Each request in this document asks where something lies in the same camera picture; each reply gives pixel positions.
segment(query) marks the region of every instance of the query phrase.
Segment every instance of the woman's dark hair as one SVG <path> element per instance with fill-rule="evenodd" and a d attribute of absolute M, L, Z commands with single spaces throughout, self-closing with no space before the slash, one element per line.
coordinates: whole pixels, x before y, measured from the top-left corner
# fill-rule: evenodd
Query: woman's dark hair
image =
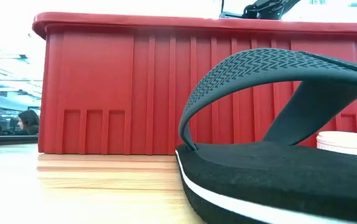
<path fill-rule="evenodd" d="M 18 117 L 21 119 L 24 129 L 28 134 L 37 134 L 39 132 L 39 116 L 37 116 L 35 111 L 23 111 Z"/>

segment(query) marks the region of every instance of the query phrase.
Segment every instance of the red storage container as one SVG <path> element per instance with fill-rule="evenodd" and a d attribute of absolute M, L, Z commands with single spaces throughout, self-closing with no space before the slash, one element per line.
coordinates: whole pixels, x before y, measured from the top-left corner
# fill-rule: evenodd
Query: red storage container
<path fill-rule="evenodd" d="M 240 50 L 277 47 L 357 62 L 357 24 L 46 12 L 39 152 L 174 154 L 190 91 Z M 296 89 L 274 83 L 226 96 L 191 120 L 195 142 L 260 140 Z M 324 130 L 357 132 L 357 101 Z M 302 144 L 316 146 L 315 135 Z"/>

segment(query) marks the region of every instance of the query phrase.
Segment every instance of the flip-flop strap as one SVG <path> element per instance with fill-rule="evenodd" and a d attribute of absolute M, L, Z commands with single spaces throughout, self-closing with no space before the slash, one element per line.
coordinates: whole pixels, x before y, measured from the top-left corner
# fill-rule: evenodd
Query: flip-flop strap
<path fill-rule="evenodd" d="M 297 144 L 357 99 L 357 64 L 282 49 L 245 50 L 208 72 L 192 91 L 179 125 L 191 150 L 190 118 L 210 103 L 236 91 L 266 83 L 303 81 L 274 120 L 265 141 Z"/>

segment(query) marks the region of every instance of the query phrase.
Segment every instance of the black flip-flop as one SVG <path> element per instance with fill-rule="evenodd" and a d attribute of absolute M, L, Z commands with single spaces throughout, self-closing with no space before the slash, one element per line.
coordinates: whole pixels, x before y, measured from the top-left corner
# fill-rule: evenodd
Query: black flip-flop
<path fill-rule="evenodd" d="M 188 121 L 213 101 L 265 83 L 302 81 L 261 142 L 195 144 Z M 208 223 L 357 223 L 357 156 L 295 146 L 357 99 L 357 64 L 254 49 L 220 62 L 195 87 L 176 158 L 193 209 Z"/>

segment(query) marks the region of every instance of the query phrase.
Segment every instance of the wooden surface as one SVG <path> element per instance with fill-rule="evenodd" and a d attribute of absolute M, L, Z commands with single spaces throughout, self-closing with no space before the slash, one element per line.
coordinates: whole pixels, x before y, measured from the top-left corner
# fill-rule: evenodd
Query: wooden surface
<path fill-rule="evenodd" d="M 0 223 L 202 223 L 173 156 L 38 154 L 0 146 Z"/>

